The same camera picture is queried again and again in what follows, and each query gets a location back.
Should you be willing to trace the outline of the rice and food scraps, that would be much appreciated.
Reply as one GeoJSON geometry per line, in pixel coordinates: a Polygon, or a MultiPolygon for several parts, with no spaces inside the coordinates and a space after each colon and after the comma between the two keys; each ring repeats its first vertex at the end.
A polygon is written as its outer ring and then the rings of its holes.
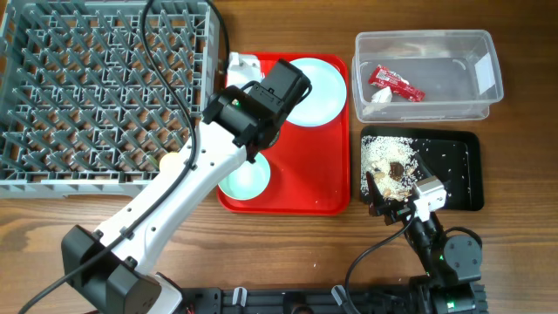
{"type": "Polygon", "coordinates": [[[384,201],[404,201],[411,196],[412,186],[419,181],[417,162],[406,137],[378,136],[371,142],[361,143],[361,194],[369,196],[365,178],[371,172],[384,201]]]}

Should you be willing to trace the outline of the white napkin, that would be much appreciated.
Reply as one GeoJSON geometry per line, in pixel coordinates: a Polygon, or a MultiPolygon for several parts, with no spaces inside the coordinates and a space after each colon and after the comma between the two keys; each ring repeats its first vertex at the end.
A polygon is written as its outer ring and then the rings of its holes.
{"type": "Polygon", "coordinates": [[[390,103],[392,99],[392,91],[389,86],[375,92],[371,97],[372,104],[385,104],[390,103]]]}

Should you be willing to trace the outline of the red snack wrapper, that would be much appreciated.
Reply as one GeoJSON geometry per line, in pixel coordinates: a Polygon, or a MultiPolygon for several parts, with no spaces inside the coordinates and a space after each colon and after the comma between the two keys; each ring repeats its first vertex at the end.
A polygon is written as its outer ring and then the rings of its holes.
{"type": "Polygon", "coordinates": [[[378,65],[368,79],[370,85],[378,88],[389,87],[398,96],[411,102],[421,102],[425,98],[425,93],[412,86],[406,79],[389,68],[378,65]]]}

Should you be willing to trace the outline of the yellow plastic cup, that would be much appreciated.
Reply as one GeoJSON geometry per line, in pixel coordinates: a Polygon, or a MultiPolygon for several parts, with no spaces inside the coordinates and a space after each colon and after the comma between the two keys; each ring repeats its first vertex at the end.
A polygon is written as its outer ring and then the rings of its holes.
{"type": "Polygon", "coordinates": [[[180,164],[179,153],[171,152],[165,154],[160,160],[160,171],[163,174],[171,174],[180,164]]]}

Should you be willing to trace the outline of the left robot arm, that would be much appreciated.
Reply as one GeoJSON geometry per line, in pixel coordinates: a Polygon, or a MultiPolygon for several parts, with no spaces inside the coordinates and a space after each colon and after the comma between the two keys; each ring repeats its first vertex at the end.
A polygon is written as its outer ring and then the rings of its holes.
{"type": "Polygon", "coordinates": [[[212,95],[178,159],[95,230],[61,243],[65,281],[101,313],[175,313],[183,296],[152,269],[177,228],[224,178],[271,147],[310,79],[278,60],[262,81],[212,95]]]}

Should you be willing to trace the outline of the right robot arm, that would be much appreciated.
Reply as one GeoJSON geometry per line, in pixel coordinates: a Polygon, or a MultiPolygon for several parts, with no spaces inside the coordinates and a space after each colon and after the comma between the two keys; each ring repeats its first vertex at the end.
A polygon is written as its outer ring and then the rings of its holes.
{"type": "Polygon", "coordinates": [[[478,284],[482,240],[470,229],[443,228],[435,212],[446,205],[445,184],[419,154],[415,158],[424,178],[412,185],[404,201],[383,200],[372,173],[365,174],[369,213],[383,216],[387,225],[403,224],[402,234],[425,270],[409,282],[419,313],[487,313],[486,291],[478,284]]]}

